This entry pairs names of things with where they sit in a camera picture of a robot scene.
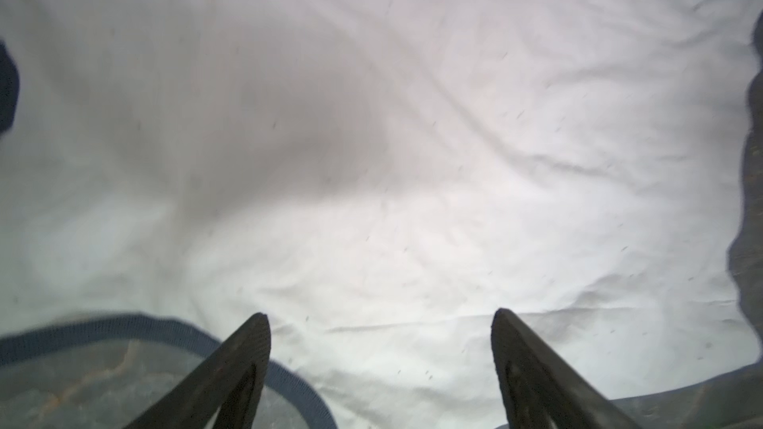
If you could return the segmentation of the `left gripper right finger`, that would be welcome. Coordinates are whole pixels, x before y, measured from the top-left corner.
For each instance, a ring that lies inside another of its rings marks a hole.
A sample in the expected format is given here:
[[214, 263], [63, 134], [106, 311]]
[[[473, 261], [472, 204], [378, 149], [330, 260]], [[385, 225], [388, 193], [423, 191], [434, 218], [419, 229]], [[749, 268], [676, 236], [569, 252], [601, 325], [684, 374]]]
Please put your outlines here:
[[491, 327], [496, 374], [511, 428], [636, 428], [514, 312]]

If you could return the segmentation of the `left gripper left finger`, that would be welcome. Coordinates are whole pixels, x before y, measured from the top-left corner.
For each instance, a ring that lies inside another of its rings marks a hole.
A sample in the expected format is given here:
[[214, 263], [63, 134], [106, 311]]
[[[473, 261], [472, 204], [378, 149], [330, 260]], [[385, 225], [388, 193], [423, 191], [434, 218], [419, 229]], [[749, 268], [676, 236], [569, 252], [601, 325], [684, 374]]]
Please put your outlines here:
[[268, 317], [257, 313], [175, 388], [129, 423], [133, 429], [250, 428], [271, 351]]

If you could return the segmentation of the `white navy-trimmed tank top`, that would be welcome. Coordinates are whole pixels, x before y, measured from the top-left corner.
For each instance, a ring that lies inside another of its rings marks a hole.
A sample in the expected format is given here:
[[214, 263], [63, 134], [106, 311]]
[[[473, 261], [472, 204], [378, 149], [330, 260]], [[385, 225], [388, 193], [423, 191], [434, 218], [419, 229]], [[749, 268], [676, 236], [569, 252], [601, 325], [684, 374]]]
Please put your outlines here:
[[350, 428], [499, 424], [499, 308], [610, 398], [749, 365], [761, 8], [1, 0], [1, 331], [266, 313]]

